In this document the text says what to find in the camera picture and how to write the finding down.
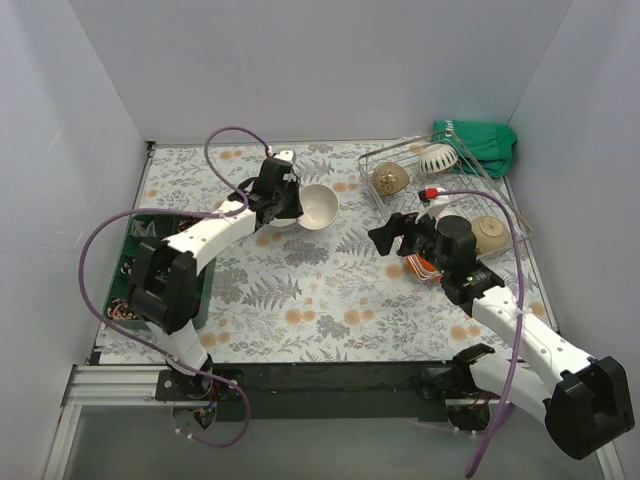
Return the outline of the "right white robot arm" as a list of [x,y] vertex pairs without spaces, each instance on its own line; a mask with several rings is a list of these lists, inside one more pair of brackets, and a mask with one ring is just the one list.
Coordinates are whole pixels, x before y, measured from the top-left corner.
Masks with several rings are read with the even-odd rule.
[[634,428],[624,367],[610,356],[593,357],[535,315],[523,313],[504,281],[478,260],[468,220],[394,213],[368,236],[382,256],[416,254],[429,262],[454,305],[511,343],[546,390],[536,395],[518,389],[514,402],[541,417],[565,454],[582,459]]

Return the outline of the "beige gold dotted bowl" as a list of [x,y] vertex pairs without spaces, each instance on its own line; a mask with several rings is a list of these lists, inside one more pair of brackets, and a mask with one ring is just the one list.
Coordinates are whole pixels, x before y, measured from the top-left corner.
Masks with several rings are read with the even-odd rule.
[[395,163],[383,163],[374,169],[371,183],[380,196],[394,195],[403,190],[410,181],[407,171]]

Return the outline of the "white blue striped bowl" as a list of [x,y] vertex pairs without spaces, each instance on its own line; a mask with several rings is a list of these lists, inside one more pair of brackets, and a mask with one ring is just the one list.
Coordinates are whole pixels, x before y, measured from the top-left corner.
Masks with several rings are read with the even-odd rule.
[[422,173],[439,173],[453,168],[458,162],[456,149],[448,144],[431,144],[420,154],[418,161]]

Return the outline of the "beige bowl green leaf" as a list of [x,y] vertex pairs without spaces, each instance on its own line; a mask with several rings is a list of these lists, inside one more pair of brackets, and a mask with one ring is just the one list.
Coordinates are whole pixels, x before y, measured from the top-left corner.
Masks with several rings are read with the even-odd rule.
[[299,192],[303,214],[297,223],[307,230],[321,230],[330,226],[339,211],[337,194],[328,186],[312,184]]

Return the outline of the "plain white bowl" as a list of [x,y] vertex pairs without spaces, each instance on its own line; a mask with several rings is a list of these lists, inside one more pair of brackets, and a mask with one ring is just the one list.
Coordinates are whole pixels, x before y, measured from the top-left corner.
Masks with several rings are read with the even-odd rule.
[[277,230],[288,230],[297,225],[297,221],[295,219],[274,219],[269,223],[271,228]]

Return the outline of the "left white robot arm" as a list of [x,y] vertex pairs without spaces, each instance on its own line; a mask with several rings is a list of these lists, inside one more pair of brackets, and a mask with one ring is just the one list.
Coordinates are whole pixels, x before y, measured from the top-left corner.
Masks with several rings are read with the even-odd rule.
[[153,333],[178,387],[190,399],[205,398],[213,386],[213,362],[192,321],[199,274],[236,241],[275,220],[294,222],[303,214],[295,158],[291,150],[266,158],[259,174],[242,182],[215,218],[139,246],[126,301]]

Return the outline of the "orange plastic bowl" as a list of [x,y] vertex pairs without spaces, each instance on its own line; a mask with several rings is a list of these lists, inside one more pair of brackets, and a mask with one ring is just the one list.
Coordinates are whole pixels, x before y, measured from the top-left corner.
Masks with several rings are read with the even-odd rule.
[[439,281],[442,277],[441,273],[428,261],[419,255],[410,255],[406,257],[408,269],[423,282]]

